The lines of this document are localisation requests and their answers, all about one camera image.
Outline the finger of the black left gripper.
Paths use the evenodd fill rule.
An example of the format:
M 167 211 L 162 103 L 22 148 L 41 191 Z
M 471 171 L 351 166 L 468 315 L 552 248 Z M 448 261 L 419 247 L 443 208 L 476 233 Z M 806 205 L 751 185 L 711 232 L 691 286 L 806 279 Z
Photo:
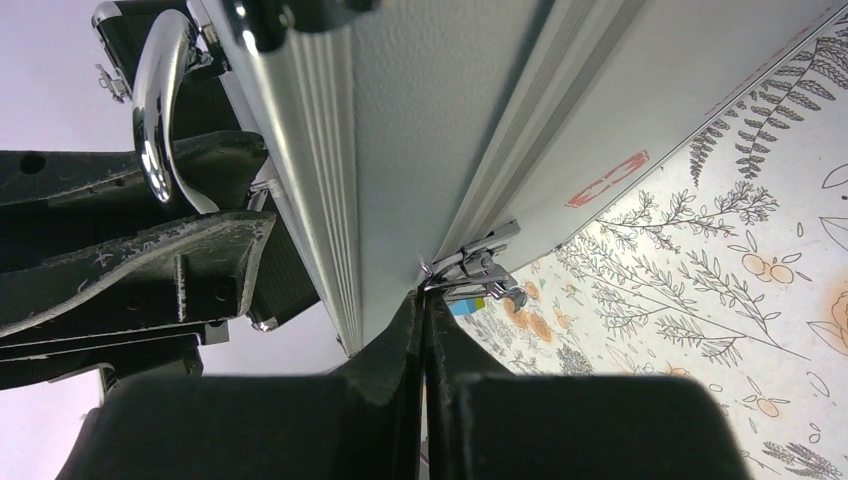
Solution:
M 178 140 L 174 148 L 184 181 L 222 211 L 245 207 L 268 157 L 261 136 L 243 131 Z M 132 151 L 1 153 L 4 272 L 197 213 L 183 196 L 157 200 Z
M 169 222 L 1 275 L 1 386 L 111 365 L 94 351 L 244 315 L 276 223 L 230 211 Z

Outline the black case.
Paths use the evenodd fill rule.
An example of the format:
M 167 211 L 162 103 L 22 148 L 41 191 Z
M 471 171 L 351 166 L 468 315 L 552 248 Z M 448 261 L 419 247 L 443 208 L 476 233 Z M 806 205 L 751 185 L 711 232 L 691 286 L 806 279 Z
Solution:
M 92 15 L 131 106 L 142 175 L 168 210 L 276 213 L 282 187 L 201 1 L 103 1 Z

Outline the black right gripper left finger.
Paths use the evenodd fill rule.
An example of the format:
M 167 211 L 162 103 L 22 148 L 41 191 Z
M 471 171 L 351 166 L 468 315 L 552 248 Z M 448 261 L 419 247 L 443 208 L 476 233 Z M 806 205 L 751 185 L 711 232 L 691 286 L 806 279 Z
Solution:
M 424 294 L 324 373 L 145 376 L 85 420 L 63 479 L 414 479 Z

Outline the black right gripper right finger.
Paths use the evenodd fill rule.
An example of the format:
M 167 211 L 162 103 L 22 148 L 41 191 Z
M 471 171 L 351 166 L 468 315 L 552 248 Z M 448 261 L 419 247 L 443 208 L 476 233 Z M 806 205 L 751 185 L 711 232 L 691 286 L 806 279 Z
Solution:
M 707 391 L 673 376 L 517 375 L 424 299 L 435 479 L 745 479 Z

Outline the grey metal box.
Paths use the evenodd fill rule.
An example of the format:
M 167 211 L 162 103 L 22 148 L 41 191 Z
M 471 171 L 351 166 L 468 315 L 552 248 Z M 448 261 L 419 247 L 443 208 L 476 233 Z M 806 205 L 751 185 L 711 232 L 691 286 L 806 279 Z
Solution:
M 164 204 L 222 208 L 172 150 L 176 95 L 224 76 L 343 347 L 422 266 L 512 272 L 730 107 L 843 1 L 198 1 L 158 14 L 131 80 Z

